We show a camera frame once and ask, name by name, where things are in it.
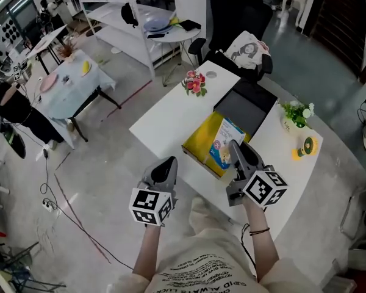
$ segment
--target shelving unit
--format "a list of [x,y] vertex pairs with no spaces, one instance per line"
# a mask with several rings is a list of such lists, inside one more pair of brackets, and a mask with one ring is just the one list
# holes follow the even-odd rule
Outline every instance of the shelving unit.
[[[171,57],[171,54],[168,53],[171,48],[168,47],[168,49],[164,49],[162,57],[161,44],[157,42],[157,40],[146,39],[142,27],[147,19],[157,15],[169,18],[172,15],[172,12],[157,7],[137,4],[137,1],[138,0],[81,0],[81,7],[92,31],[98,38],[148,66],[151,77],[154,79],[154,69],[159,66],[162,61]],[[88,12],[84,7],[84,3],[86,2],[104,2],[105,4],[96,10]],[[131,24],[126,24],[121,16],[122,6],[127,2],[130,4],[133,14],[138,21],[138,26],[135,28]],[[90,19],[104,23],[107,26],[100,31],[95,32]],[[178,47],[178,44],[173,43],[171,44],[171,47],[176,48]]]

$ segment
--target concrete floor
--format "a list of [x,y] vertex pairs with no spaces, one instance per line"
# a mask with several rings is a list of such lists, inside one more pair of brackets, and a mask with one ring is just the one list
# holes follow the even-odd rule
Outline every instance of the concrete floor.
[[[365,170],[346,146],[352,150],[350,144],[359,146],[356,133],[354,138],[350,136],[360,128],[355,107],[366,97],[366,86],[357,84],[352,73],[324,47],[297,33],[290,24],[295,21],[292,17],[293,14],[282,25],[274,16],[265,33],[274,72],[260,84],[282,101],[290,101],[295,95],[303,102],[314,102],[318,116],[312,119],[311,125],[325,141],[303,196],[275,243],[281,257],[293,258],[309,278],[323,285],[337,271],[336,266],[346,266],[351,241],[339,232],[338,226],[348,197],[356,187],[366,185]],[[109,59],[106,68],[110,71],[106,72],[118,81],[118,86],[115,92],[107,93],[118,101],[125,100],[123,96],[130,86],[139,88],[148,79],[144,66],[134,68],[136,62],[125,54],[109,56],[106,51],[109,47],[103,43],[86,39],[81,48],[93,58],[99,54]],[[54,68],[48,57],[46,61]],[[127,201],[143,170],[156,157],[128,129],[173,88],[161,84],[161,75],[171,63],[157,69],[156,80],[125,102],[122,110],[112,112],[112,104],[104,99],[95,100],[78,116],[89,143],[76,135],[75,150],[61,144],[50,152],[48,159],[48,183],[60,207],[73,218],[54,175],[84,228],[130,266],[137,257],[144,228],[133,222]],[[183,69],[178,70],[171,82],[178,83],[184,74]],[[39,75],[43,71],[36,63],[33,78],[27,84],[31,92]],[[2,226],[8,233],[6,242],[27,247],[40,241],[40,248],[33,252],[32,274],[38,280],[64,282],[68,288],[59,292],[104,292],[108,283],[129,270],[109,256],[110,264],[65,215],[57,218],[57,214],[43,208],[42,199],[52,195],[42,195],[39,191],[46,181],[45,161],[39,155],[41,147],[22,132],[21,135],[27,147],[26,159],[8,151],[5,165],[0,169],[1,184],[12,190],[10,195],[1,198],[5,207],[1,212]],[[366,153],[362,154],[358,158],[365,164]],[[196,193],[180,179],[176,190],[179,201],[163,228],[161,248],[193,234],[188,214]],[[350,233],[355,232],[363,208],[359,201],[352,204],[345,225]],[[218,216],[239,236],[240,226],[231,225],[222,214]],[[245,242],[249,248],[248,235]]]

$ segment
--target light blue tablecloth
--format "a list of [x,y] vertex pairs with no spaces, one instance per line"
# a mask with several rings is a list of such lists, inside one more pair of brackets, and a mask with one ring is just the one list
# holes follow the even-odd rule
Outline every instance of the light blue tablecloth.
[[[72,117],[98,86],[102,89],[108,87],[115,89],[116,82],[82,50],[77,50],[74,55],[75,58],[71,63],[64,62],[57,67],[53,72],[58,74],[56,83],[49,91],[41,94],[41,105],[51,118]],[[91,69],[88,74],[82,76],[82,66],[86,60],[90,62]],[[70,85],[64,85],[65,76],[71,80]]]

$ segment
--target pink flowers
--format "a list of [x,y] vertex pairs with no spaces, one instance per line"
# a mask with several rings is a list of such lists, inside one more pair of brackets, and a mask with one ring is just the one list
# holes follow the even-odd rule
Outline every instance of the pink flowers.
[[185,88],[186,94],[191,91],[196,96],[204,96],[207,93],[205,86],[205,76],[201,73],[196,74],[196,71],[189,71],[187,77],[182,82],[183,88]]

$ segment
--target bracelet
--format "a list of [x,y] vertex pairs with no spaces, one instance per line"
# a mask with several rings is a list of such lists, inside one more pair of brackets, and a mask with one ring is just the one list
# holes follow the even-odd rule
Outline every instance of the bracelet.
[[263,232],[267,232],[267,231],[269,231],[270,230],[270,228],[267,228],[267,229],[264,229],[264,230],[259,230],[259,231],[251,231],[250,233],[249,233],[249,235],[250,236],[254,236],[255,234],[260,234],[260,233],[263,233]]

